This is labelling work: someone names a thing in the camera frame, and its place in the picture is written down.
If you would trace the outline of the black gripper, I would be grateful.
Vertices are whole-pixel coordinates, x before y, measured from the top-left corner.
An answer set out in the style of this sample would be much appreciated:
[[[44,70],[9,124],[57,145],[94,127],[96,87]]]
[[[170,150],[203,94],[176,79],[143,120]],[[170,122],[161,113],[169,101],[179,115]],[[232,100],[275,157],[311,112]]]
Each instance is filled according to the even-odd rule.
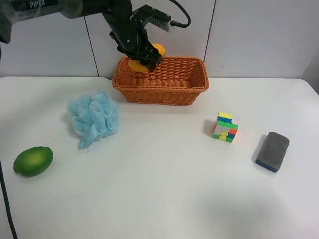
[[[151,45],[144,27],[131,10],[109,12],[108,25],[120,51],[132,59],[140,60],[140,72],[152,72],[156,64],[163,61],[164,47]]]

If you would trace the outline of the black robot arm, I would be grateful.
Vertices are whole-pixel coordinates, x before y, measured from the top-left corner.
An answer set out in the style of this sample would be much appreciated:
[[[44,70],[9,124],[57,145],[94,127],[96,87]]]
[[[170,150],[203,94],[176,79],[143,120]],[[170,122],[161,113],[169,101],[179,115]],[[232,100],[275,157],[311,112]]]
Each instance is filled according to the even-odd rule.
[[[149,42],[129,0],[2,0],[1,42],[10,43],[13,24],[58,12],[68,19],[100,13],[111,29],[110,37],[117,43],[119,52],[138,60],[149,71],[163,61],[163,56]]]

